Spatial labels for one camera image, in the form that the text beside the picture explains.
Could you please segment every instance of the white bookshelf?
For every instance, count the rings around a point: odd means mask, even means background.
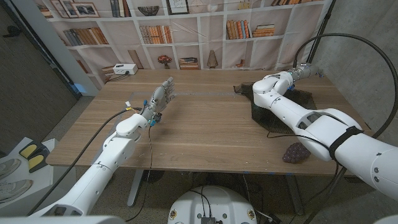
[[[99,27],[102,30],[109,45],[67,47],[77,60],[84,61],[84,66],[87,65],[86,68],[89,70],[87,75],[98,88],[104,85],[101,68],[116,62],[133,63],[127,50],[135,50],[146,69],[163,68],[164,66],[157,61],[157,57],[162,54],[173,59],[174,63],[169,64],[171,68],[179,69],[179,58],[198,57],[200,68],[209,69],[206,63],[210,50],[214,50],[216,54],[216,69],[277,70],[291,66],[296,49],[302,42],[316,35],[331,4],[331,0],[322,0],[270,6],[272,0],[260,0],[254,2],[251,9],[237,10],[237,0],[215,1],[219,3],[216,12],[206,12],[207,9],[204,7],[201,13],[169,15],[165,0],[127,0],[131,17],[114,18],[109,0],[99,0],[94,4],[101,17],[81,19],[61,18],[49,0],[43,0],[43,3],[52,11],[54,17],[47,20],[53,24],[65,42],[67,38],[62,32],[65,29]],[[160,9],[156,16],[144,16],[138,11],[138,6],[160,6]],[[258,25],[275,24],[275,34],[271,37],[229,40],[226,31],[228,20],[247,20],[252,31]],[[139,26],[171,26],[174,43],[145,44]],[[308,45],[301,57],[308,54],[310,48]],[[245,59],[244,67],[235,67],[241,59]]]

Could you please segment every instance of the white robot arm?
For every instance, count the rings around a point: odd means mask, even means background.
[[[360,125],[336,109],[308,110],[283,94],[297,80],[318,74],[318,67],[301,64],[286,72],[268,75],[253,84],[254,103],[271,110],[315,156],[336,160],[383,194],[398,200],[398,148],[363,134]]]
[[[31,217],[82,216],[91,212],[115,170],[134,153],[141,132],[160,121],[160,112],[174,98],[173,78],[158,87],[140,114],[121,121],[103,144],[103,152],[72,189],[60,200]]]

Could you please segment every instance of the black strap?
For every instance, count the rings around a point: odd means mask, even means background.
[[[342,134],[340,137],[338,137],[329,147],[329,155],[333,160],[336,160],[335,157],[335,152],[337,150],[337,148],[339,146],[341,146],[341,144],[343,144],[349,137],[357,135],[357,134],[361,134],[364,131],[359,130],[358,128],[356,128],[355,126],[349,127],[346,129],[346,132],[344,134]]]

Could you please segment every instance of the white shoe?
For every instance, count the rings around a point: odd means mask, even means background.
[[[10,159],[0,164],[0,179],[12,174],[12,172],[14,172],[20,164],[21,161],[19,159]]]
[[[20,180],[14,183],[0,184],[0,203],[9,202],[25,193],[33,180]]]

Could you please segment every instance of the picture frame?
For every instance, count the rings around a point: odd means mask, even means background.
[[[92,2],[72,3],[72,7],[79,18],[93,18],[100,16],[95,8],[94,3]]]
[[[169,15],[189,14],[188,0],[166,0]]]
[[[73,0],[60,0],[61,5],[67,12],[69,18],[79,18],[75,10],[73,9],[72,3]]]
[[[50,2],[61,18],[70,18],[59,0],[51,0]]]

